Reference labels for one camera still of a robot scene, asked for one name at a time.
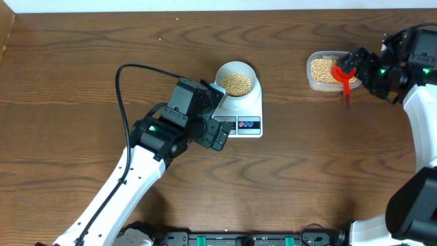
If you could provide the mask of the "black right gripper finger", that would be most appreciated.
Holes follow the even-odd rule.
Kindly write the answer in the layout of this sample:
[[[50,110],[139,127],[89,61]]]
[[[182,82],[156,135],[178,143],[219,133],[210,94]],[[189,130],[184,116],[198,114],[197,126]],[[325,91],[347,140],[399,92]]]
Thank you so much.
[[[343,78],[349,81],[350,79],[355,77],[355,74],[356,74],[356,68],[351,69],[351,71],[349,72],[343,71]]]
[[[358,65],[369,56],[370,52],[360,47],[348,53],[346,56],[339,58],[336,64],[342,70],[352,70],[353,68],[357,68]]]

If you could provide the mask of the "red measuring scoop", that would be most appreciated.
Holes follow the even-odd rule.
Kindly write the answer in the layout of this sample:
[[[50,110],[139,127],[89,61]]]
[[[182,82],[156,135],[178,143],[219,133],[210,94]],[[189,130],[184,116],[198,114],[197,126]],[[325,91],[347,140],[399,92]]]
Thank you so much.
[[[333,78],[342,83],[343,85],[343,103],[346,109],[351,109],[352,107],[352,97],[351,97],[351,89],[350,89],[350,80],[345,80],[343,78],[343,70],[338,67],[338,65],[334,65],[331,69],[331,74]]]

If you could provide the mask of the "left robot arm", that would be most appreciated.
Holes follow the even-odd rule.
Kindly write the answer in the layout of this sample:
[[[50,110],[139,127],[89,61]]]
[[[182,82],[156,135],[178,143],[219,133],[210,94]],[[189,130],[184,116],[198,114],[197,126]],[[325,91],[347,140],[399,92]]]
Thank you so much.
[[[168,106],[160,103],[138,121],[116,168],[82,215],[57,239],[59,246],[153,245],[157,237],[124,224],[140,199],[158,181],[172,160],[192,141],[217,151],[230,132],[230,124],[209,115],[198,117],[180,130],[154,113]]]

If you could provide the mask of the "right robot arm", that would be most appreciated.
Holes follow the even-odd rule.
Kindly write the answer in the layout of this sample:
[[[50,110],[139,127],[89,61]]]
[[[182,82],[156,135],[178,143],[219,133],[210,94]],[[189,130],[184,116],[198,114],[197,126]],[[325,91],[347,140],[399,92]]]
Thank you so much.
[[[386,35],[380,55],[360,47],[339,58],[332,76],[346,84],[357,78],[370,94],[403,106],[410,121],[416,173],[389,200],[386,212],[350,226],[350,245],[436,244],[436,32],[423,23]]]

